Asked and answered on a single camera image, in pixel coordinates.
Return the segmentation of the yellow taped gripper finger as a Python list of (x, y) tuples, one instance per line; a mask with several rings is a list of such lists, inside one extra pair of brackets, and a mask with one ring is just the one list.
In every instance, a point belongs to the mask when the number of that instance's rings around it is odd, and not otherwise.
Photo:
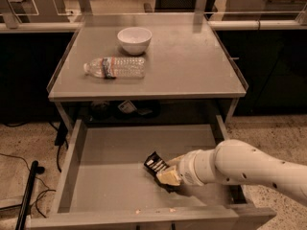
[(177, 171), (177, 166), (171, 166), (158, 172), (156, 177), (161, 184), (170, 186), (179, 186), (181, 184), (181, 177)]
[(174, 165), (176, 165), (177, 163), (179, 163), (179, 161), (180, 161), (184, 156), (185, 156), (185, 155), (183, 154), (183, 155), (181, 155), (181, 156), (175, 157), (175, 158), (173, 158), (173, 159), (167, 161), (167, 164), (168, 164), (169, 166), (174, 166)]

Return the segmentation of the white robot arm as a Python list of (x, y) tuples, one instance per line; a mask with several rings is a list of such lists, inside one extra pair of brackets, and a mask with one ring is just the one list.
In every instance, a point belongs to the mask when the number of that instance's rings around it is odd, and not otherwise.
[(277, 159), (236, 139), (174, 158), (156, 177), (171, 186), (262, 185), (307, 205), (307, 166)]

